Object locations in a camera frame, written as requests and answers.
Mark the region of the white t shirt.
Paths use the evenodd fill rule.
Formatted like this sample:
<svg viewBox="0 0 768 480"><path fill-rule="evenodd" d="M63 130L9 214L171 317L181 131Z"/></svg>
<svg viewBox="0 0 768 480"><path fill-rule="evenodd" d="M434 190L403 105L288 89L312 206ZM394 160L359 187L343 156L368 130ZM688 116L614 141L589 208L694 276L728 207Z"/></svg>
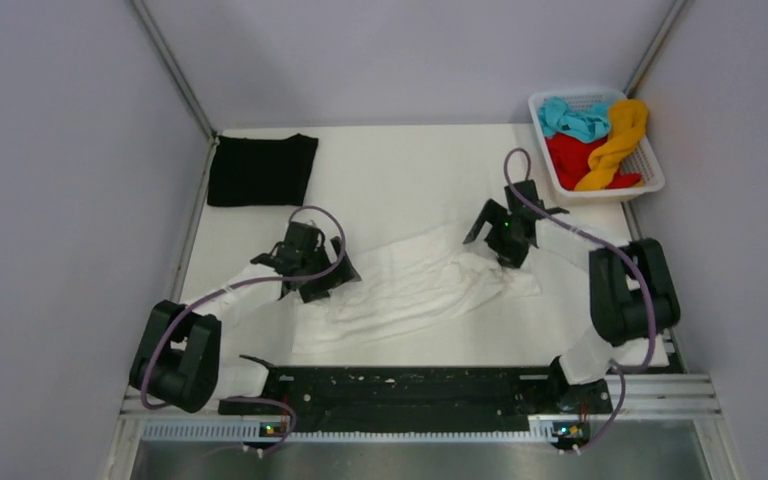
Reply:
<svg viewBox="0 0 768 480"><path fill-rule="evenodd" d="M488 247L463 241L454 222L361 252L360 278L323 300L297 302L296 354L319 354L414 333L462 317L495 300L537 296L528 267L506 268Z"/></svg>

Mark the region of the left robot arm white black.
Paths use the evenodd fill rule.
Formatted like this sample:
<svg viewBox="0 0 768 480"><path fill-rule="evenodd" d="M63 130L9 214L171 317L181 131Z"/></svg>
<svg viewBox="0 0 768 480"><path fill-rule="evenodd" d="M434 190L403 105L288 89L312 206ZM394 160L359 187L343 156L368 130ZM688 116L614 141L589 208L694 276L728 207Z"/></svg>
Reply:
<svg viewBox="0 0 768 480"><path fill-rule="evenodd" d="M360 279L352 266L345 231L327 239L318 227L291 221L284 238L252 258L230 283L190 303L162 300L154 305L129 373L129 384L148 410L201 410L219 381L223 323L215 312L233 294L237 304L257 309L296 292L305 303Z"/></svg>

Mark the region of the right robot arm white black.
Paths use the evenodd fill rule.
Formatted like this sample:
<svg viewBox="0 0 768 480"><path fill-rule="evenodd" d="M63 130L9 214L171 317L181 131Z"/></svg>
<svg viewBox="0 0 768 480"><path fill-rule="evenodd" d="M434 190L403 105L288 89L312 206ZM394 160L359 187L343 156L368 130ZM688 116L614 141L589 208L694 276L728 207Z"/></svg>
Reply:
<svg viewBox="0 0 768 480"><path fill-rule="evenodd" d="M652 238L610 241L560 207L546 208L534 181L504 189L506 202L487 200L465 243L482 228L497 262L518 268L533 249L566 261L587 277L589 324L550 364L546 397L572 412L609 371L642 373L655 358L658 335L674 326L680 306L661 244Z"/></svg>

